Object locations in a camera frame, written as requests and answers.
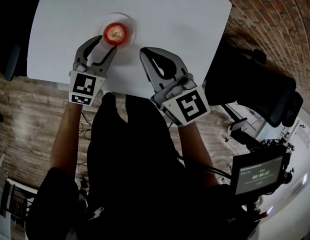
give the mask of brick wall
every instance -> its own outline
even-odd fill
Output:
[[[310,114],[310,0],[230,0],[224,38],[236,47],[260,49],[267,65],[296,80]]]

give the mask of white table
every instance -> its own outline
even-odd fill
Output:
[[[40,0],[29,40],[27,75],[69,84],[78,47],[99,34],[103,16],[123,13],[133,18],[136,39],[127,51],[116,54],[103,89],[144,98],[154,94],[140,62],[142,47],[180,56],[200,85],[231,7],[228,0]]]

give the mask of monitor screen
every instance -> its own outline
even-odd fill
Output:
[[[247,193],[273,184],[277,181],[283,157],[241,168],[235,195]]]

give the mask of wooden floor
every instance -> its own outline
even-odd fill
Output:
[[[91,120],[100,105],[103,94],[100,91],[93,106],[85,106],[83,112]],[[116,94],[117,109],[127,120],[125,96]],[[27,77],[15,77],[8,82],[0,74],[0,113],[4,122],[0,124],[0,155],[5,153],[3,168],[0,169],[0,187],[8,177],[39,187],[49,169],[50,152],[58,127],[68,102],[68,85]],[[211,113],[197,122],[202,139],[214,165],[226,170],[232,157],[247,153],[247,149],[231,139],[225,142],[227,126],[231,118],[220,106],[211,106]],[[181,154],[181,144],[175,125],[169,129],[177,151]],[[86,161],[90,141],[79,138],[78,163]],[[79,170],[87,177],[85,164]],[[76,182],[81,174],[76,171]]]

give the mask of apple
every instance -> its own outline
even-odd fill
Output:
[[[105,42],[111,46],[119,46],[123,44],[128,37],[127,28],[124,24],[119,22],[111,23],[105,28],[103,37]]]

